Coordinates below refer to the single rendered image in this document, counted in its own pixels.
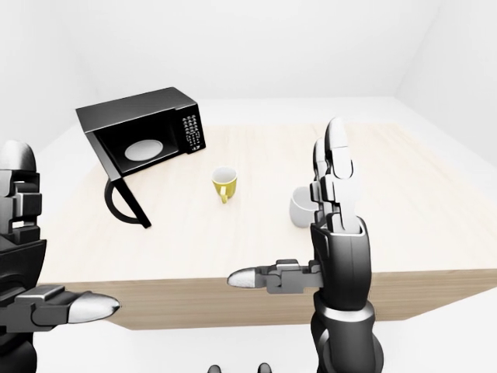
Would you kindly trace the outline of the yellow mug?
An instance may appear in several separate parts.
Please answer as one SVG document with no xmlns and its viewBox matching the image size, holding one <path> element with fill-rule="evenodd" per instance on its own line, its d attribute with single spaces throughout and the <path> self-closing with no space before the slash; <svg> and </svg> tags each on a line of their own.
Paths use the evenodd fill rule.
<svg viewBox="0 0 497 373">
<path fill-rule="evenodd" d="M 237 176 L 236 170 L 227 166 L 218 167 L 213 171 L 211 180 L 223 204 L 235 194 Z"/>
</svg>

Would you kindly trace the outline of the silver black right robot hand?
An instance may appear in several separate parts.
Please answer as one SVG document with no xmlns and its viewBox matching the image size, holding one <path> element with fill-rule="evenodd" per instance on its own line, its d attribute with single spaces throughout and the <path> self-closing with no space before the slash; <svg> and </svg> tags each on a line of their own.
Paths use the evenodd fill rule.
<svg viewBox="0 0 497 373">
<path fill-rule="evenodd" d="M 309 191 L 318 205 L 310 225 L 313 260 L 305 266 L 297 260 L 277 260 L 270 266 L 236 270 L 227 283 L 235 288 L 264 288 L 270 294 L 319 288 L 329 308 L 360 310 L 370 291 L 370 241 L 364 220 L 356 215 L 357 177 L 341 119 L 331 119 L 325 136 L 315 142 L 313 167 Z"/>
</svg>

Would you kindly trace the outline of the black microwave oven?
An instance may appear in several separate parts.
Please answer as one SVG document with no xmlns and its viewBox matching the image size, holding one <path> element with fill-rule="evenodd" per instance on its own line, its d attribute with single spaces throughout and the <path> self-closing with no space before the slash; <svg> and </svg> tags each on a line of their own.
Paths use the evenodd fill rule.
<svg viewBox="0 0 497 373">
<path fill-rule="evenodd" d="M 174 87 L 85 106 L 76 113 L 113 180 L 206 148 L 197 102 Z M 148 160 L 125 156 L 131 145 L 144 140 L 159 141 L 162 150 Z"/>
</svg>

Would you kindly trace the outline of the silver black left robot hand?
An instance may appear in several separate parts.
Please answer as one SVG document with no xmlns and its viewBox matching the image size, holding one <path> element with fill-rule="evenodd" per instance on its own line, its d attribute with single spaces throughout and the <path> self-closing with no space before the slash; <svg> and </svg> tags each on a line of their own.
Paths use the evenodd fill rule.
<svg viewBox="0 0 497 373">
<path fill-rule="evenodd" d="M 40 175 L 31 147 L 7 141 L 0 149 L 0 329 L 50 331 L 55 326 L 105 319 L 120 303 L 61 284 L 39 284 L 47 242 L 40 237 Z"/>
</svg>

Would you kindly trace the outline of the white mug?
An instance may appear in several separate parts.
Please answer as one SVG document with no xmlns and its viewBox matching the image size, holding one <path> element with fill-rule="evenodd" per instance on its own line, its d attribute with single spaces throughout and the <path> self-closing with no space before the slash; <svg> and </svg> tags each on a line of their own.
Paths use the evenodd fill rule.
<svg viewBox="0 0 497 373">
<path fill-rule="evenodd" d="M 290 199 L 290 220 L 298 228 L 308 228 L 315 221 L 318 204 L 311 199 L 309 186 L 299 186 Z"/>
</svg>

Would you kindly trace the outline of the black microwave door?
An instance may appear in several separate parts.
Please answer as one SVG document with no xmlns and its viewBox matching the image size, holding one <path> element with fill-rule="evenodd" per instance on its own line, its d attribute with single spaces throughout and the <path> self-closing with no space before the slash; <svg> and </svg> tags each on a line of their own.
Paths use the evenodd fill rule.
<svg viewBox="0 0 497 373">
<path fill-rule="evenodd" d="M 135 196 L 129 189 L 128 185 L 124 181 L 124 178 L 120 175 L 117 167 L 113 164 L 112 159 L 107 154 L 106 150 L 102 146 L 102 144 L 97 139 L 96 135 L 93 132 L 85 132 L 87 139 L 89 140 L 90 145 L 95 151 L 99 161 L 101 162 L 106 174 L 108 176 L 108 180 L 114 185 L 114 189 L 116 189 L 124 201 L 127 203 L 128 207 L 134 213 L 134 217 L 137 218 L 143 228 L 150 228 L 151 222 L 149 221 L 147 215 L 144 213 L 143 209 L 139 205 Z"/>
</svg>

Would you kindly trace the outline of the white round turntable plate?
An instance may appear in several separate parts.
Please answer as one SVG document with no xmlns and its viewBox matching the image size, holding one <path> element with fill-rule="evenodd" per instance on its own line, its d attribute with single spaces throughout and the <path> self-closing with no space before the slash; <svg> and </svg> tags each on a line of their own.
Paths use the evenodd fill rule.
<svg viewBox="0 0 497 373">
<path fill-rule="evenodd" d="M 147 139 L 129 145 L 124 156 L 133 162 L 144 162 L 153 159 L 163 150 L 163 144 L 158 140 Z"/>
</svg>

